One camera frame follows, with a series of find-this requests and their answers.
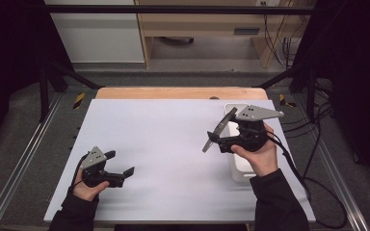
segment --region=person's left hand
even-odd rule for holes
[[[93,201],[94,197],[97,194],[107,189],[107,187],[110,185],[108,181],[104,181],[98,184],[96,187],[91,188],[82,181],[82,175],[83,171],[79,169],[77,171],[76,180],[74,182],[74,184],[77,185],[75,185],[73,189],[73,194],[81,199]]]

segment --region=human hand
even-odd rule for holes
[[[266,130],[270,132],[269,136],[272,137],[273,128],[266,123],[264,123],[264,126]],[[246,159],[258,176],[265,176],[278,170],[277,147],[276,144],[270,140],[267,140],[267,142],[255,152],[249,152],[236,144],[232,145],[230,148],[234,153]]]
[[[77,197],[88,200],[88,201],[93,201],[94,197],[107,189],[107,187],[110,185],[108,181],[101,182],[98,184],[96,187],[89,187],[83,182],[83,171],[79,169],[77,171],[76,175],[76,180],[74,182],[74,189],[73,189],[73,194],[76,195]]]

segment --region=yellow and black tape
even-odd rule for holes
[[[84,95],[85,93],[79,93],[79,95],[77,95],[76,101],[74,102],[74,105],[73,105],[73,109],[78,109],[80,107],[80,104],[83,101]]]
[[[289,106],[289,107],[292,107],[292,108],[297,106],[295,103],[287,103],[283,94],[280,95],[280,105],[281,106]]]

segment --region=cabinet door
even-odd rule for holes
[[[49,4],[134,5],[132,0],[45,0]],[[52,13],[73,63],[143,63],[134,13]]]

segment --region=horizontal black bar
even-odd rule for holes
[[[285,14],[313,15],[332,13],[333,9],[310,7],[232,7],[232,6],[167,6],[167,5],[45,5],[24,6],[30,10],[43,10],[50,13],[197,13],[197,14]]]

